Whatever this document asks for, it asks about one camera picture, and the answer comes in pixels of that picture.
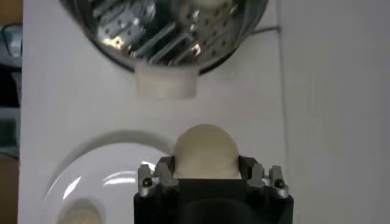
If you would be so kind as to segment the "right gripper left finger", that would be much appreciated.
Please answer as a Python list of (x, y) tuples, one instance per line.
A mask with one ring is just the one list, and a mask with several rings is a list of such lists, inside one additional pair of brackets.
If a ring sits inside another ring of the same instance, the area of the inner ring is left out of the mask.
[(174, 177), (175, 158), (161, 157), (152, 171), (148, 164), (138, 168), (138, 195), (146, 198), (156, 194), (160, 189), (163, 194), (175, 194), (179, 191), (179, 180)]

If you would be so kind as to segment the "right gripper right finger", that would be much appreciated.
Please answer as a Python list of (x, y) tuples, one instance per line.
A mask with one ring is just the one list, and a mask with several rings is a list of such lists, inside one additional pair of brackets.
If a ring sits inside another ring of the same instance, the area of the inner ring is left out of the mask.
[(250, 190), (264, 194), (269, 189), (274, 198), (289, 197), (289, 187), (280, 166), (272, 166), (266, 175), (263, 165), (255, 158), (239, 156), (239, 173)]

